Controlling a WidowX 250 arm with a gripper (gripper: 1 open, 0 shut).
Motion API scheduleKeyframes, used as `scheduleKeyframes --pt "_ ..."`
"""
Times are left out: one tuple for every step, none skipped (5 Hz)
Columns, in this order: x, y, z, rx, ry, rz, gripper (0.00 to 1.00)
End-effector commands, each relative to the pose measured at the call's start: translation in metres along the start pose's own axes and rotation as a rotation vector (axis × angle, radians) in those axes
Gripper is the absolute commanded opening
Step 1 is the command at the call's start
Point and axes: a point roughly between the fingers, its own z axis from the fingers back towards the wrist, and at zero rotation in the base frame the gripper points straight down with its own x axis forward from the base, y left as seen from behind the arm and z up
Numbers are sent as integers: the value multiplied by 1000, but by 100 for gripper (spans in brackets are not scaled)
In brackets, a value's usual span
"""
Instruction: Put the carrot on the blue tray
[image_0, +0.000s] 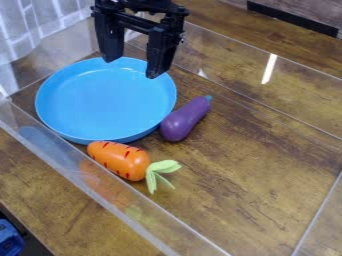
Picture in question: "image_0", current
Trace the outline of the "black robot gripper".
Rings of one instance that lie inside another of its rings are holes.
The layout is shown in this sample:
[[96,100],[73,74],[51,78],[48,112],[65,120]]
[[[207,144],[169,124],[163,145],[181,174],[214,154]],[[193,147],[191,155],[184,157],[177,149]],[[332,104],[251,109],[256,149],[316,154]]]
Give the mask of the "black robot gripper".
[[155,79],[169,70],[188,14],[172,0],[95,0],[91,15],[104,61],[123,56],[125,29],[148,34],[145,76]]

